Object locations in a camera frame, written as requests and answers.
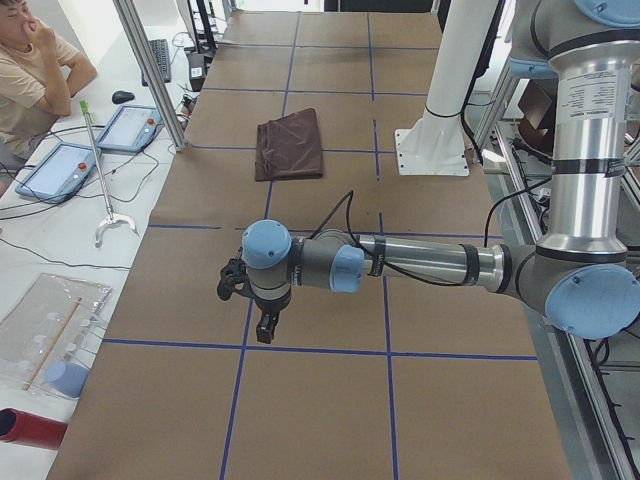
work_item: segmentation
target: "folded cloth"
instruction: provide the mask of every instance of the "folded cloth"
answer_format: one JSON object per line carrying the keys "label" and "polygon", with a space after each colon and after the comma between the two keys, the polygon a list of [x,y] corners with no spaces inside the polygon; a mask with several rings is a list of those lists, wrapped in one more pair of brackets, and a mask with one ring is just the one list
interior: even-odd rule
{"label": "folded cloth", "polygon": [[319,178],[322,173],[320,130],[313,108],[258,125],[256,182]]}

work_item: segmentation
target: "person's hand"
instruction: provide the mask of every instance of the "person's hand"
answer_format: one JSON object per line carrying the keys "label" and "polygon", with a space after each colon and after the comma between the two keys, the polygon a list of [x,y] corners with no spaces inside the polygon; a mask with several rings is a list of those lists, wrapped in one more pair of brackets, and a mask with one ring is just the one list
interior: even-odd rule
{"label": "person's hand", "polygon": [[42,53],[55,52],[56,34],[53,28],[45,27],[37,18],[25,22],[22,28],[34,48]]}

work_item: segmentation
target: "computer mouse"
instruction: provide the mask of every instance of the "computer mouse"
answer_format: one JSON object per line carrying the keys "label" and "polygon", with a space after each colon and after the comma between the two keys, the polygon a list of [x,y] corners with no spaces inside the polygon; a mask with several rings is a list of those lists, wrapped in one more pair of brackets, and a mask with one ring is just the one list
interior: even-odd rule
{"label": "computer mouse", "polygon": [[124,90],[118,90],[111,95],[111,101],[116,105],[119,105],[129,100],[133,100],[136,96],[131,92],[125,92]]}

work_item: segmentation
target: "person's arm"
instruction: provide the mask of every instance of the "person's arm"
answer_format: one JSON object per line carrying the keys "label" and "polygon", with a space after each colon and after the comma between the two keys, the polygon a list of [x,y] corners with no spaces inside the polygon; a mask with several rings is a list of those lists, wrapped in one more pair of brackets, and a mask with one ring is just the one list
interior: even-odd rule
{"label": "person's arm", "polygon": [[36,106],[53,115],[71,115],[69,87],[58,65],[56,34],[53,29],[42,25],[40,20],[25,23],[24,31],[33,48],[40,51],[44,65],[44,95],[38,100]]}
{"label": "person's arm", "polygon": [[71,68],[67,77],[67,87],[71,97],[86,87],[98,75],[98,71],[83,53],[76,54],[67,62],[67,66]]}

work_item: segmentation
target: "tablet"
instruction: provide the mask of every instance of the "tablet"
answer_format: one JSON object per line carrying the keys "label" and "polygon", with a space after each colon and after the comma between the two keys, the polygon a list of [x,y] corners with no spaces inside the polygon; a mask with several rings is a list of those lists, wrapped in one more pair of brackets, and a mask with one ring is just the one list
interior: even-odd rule
{"label": "tablet", "polygon": [[64,202],[80,189],[95,165],[91,147],[59,143],[16,187],[16,193],[47,203]]}
{"label": "tablet", "polygon": [[160,122],[155,107],[120,105],[96,143],[105,151],[137,153],[154,139]]}

